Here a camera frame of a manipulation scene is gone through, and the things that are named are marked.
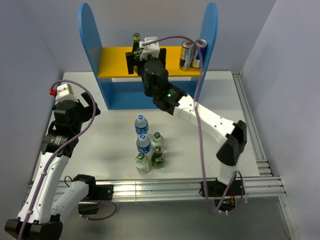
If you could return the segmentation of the green glass bottle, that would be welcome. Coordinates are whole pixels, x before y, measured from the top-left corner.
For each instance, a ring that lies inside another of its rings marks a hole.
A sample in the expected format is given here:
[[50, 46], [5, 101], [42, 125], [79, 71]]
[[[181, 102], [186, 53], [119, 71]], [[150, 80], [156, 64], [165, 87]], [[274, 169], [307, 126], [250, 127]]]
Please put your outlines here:
[[137, 61], [138, 57], [136, 56], [139, 51], [141, 36], [138, 32], [133, 34], [133, 46], [132, 46], [132, 54], [134, 54], [134, 59]]
[[151, 164], [156, 169], [161, 169], [164, 167], [165, 164], [165, 155], [162, 150], [161, 146], [156, 146], [154, 148], [152, 157], [151, 157]]

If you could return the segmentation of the blue-label water bottle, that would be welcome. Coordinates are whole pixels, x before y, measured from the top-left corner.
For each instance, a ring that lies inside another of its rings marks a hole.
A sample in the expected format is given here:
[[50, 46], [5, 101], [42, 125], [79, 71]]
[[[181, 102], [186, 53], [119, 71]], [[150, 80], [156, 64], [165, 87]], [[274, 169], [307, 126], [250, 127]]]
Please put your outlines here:
[[139, 153], [149, 154], [151, 151], [151, 140], [150, 138], [141, 133], [136, 140], [136, 147]]
[[138, 115], [134, 122], [135, 132], [139, 136], [140, 134], [147, 134], [149, 131], [148, 120], [142, 115]]

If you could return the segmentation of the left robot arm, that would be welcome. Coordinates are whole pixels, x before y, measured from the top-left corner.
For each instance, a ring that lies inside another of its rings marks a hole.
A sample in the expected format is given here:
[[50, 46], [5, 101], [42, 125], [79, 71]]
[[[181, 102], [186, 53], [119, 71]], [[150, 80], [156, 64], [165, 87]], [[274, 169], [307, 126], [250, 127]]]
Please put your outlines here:
[[54, 201], [61, 175], [72, 157], [79, 137], [99, 115], [97, 103], [88, 92], [81, 94], [83, 106], [72, 93], [56, 94], [54, 120], [50, 123], [40, 149], [39, 168], [30, 193], [18, 216], [7, 220], [4, 230], [17, 240], [58, 240], [63, 222], [78, 203], [96, 197], [94, 176], [78, 174], [63, 195]]

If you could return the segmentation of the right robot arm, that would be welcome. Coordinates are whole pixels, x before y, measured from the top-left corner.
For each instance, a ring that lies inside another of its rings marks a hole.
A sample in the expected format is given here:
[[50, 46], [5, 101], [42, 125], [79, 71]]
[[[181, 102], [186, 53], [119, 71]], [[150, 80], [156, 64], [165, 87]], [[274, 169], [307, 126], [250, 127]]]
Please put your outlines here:
[[216, 154], [220, 162], [216, 189], [227, 195], [234, 188], [232, 181], [238, 175], [238, 160], [247, 144], [247, 125], [242, 120], [234, 122], [223, 118], [170, 83], [165, 57], [164, 48], [160, 49], [158, 57], [150, 54], [145, 59], [138, 53], [127, 52], [127, 71], [141, 77], [144, 94], [152, 98], [158, 109], [198, 126], [200, 133], [206, 132], [220, 144]]

